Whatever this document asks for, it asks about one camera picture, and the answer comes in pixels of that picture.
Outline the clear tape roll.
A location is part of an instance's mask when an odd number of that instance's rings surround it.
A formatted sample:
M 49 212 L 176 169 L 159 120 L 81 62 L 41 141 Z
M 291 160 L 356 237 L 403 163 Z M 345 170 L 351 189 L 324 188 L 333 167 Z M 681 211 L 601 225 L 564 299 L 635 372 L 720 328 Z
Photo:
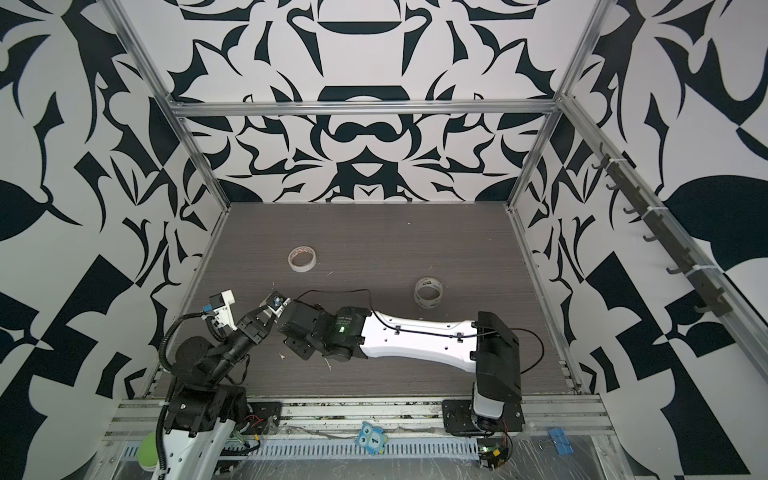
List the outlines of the clear tape roll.
M 414 286 L 414 301 L 423 309 L 435 309 L 441 303 L 443 291 L 443 284 L 438 279 L 423 277 Z

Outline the blue tape piece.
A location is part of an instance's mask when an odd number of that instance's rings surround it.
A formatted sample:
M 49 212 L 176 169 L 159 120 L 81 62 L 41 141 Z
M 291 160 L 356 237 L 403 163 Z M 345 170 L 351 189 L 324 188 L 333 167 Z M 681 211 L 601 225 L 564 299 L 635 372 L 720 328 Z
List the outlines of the blue tape piece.
M 552 428 L 548 431 L 548 435 L 559 455 L 568 456 L 574 453 L 571 442 L 562 428 Z

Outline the small electronics board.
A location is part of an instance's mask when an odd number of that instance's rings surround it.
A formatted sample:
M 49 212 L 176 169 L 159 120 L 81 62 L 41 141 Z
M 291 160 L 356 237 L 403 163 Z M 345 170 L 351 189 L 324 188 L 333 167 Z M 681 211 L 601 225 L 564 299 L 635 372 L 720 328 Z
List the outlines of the small electronics board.
M 513 444 L 508 435 L 478 440 L 478 464 L 481 468 L 496 470 L 511 458 Z

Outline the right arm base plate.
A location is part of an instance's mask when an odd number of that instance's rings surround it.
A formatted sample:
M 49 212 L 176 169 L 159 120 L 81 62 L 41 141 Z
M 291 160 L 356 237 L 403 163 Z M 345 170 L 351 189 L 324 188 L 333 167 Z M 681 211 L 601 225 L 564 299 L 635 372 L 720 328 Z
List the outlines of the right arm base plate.
M 441 408 L 444 430 L 458 437 L 519 433 L 525 425 L 520 403 L 506 402 L 499 419 L 476 415 L 470 399 L 443 400 Z

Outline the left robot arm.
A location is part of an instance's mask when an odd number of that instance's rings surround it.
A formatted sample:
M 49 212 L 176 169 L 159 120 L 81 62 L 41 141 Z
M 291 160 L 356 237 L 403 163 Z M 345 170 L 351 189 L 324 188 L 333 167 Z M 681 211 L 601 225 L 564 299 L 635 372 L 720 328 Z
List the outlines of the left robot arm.
M 158 464 L 155 479 L 211 479 L 225 444 L 245 424 L 245 388 L 230 372 L 270 334 L 274 313 L 261 306 L 235 322 L 219 344 L 191 337 L 178 348 L 173 362 L 167 345 L 183 322 L 203 319 L 188 313 L 174 321 L 161 340 L 159 360 L 172 375 L 154 432 Z

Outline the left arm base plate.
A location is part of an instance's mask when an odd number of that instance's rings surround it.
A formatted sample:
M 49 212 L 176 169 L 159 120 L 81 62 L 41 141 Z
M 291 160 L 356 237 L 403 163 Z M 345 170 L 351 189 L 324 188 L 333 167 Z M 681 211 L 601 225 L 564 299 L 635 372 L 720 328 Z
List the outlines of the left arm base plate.
M 279 429 L 283 404 L 280 401 L 248 401 L 247 415 L 240 433 L 245 436 L 269 435 Z

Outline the white masking tape roll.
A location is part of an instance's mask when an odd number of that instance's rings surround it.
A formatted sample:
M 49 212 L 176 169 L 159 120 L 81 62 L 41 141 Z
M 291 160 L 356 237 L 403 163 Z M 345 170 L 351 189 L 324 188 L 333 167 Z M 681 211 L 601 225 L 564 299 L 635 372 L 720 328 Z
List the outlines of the white masking tape roll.
M 294 272 L 307 273 L 316 266 L 317 253 L 310 246 L 297 246 L 289 252 L 287 262 Z

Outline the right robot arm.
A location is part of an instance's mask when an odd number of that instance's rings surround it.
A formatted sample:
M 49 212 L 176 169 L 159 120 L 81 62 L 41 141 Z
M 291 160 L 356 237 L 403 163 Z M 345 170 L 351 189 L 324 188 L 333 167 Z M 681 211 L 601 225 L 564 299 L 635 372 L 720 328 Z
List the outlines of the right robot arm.
M 287 300 L 273 311 L 284 343 L 307 360 L 409 358 L 448 365 L 475 376 L 469 401 L 443 403 L 444 429 L 454 436 L 520 432 L 522 368 L 518 336 L 501 319 L 481 311 L 474 320 L 444 323 L 404 319 L 363 307 L 331 314 Z

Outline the green push button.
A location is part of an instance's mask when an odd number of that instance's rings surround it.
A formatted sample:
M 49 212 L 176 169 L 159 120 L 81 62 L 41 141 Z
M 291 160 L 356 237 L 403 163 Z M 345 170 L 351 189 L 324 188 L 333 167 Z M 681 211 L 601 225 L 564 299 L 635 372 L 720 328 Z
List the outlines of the green push button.
M 154 434 L 147 435 L 139 444 L 136 460 L 139 466 L 148 472 L 154 471 L 159 465 L 159 455 Z

